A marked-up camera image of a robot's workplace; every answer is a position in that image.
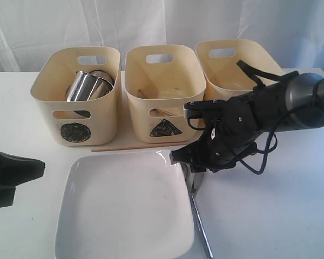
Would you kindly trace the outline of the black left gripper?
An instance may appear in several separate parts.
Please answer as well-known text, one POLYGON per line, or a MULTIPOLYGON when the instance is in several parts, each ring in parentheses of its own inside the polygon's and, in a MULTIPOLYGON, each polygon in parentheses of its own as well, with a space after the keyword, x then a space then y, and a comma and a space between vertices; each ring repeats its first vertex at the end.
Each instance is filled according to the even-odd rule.
POLYGON ((44 171, 43 161, 0 152, 0 208, 13 205, 16 186, 41 178, 44 171))

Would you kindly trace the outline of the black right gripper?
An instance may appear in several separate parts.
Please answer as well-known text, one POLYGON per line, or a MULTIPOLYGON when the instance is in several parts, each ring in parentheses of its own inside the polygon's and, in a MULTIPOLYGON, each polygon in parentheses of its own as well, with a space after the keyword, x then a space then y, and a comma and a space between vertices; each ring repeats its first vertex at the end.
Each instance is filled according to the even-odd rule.
POLYGON ((191 173, 213 172, 236 166, 236 158, 258 130, 251 106, 236 98, 197 102, 205 130, 200 139, 170 152, 171 164, 181 163, 191 173))

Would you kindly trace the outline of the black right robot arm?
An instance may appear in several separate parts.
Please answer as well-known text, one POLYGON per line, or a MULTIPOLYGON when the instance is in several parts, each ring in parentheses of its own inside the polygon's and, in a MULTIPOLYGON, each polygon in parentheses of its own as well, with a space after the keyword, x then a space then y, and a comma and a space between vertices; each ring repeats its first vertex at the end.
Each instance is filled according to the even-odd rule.
POLYGON ((205 126, 197 141, 171 152, 172 163, 218 172, 260 153, 265 166, 278 132, 324 127, 324 77, 293 71, 228 100, 186 103, 184 116, 205 126))

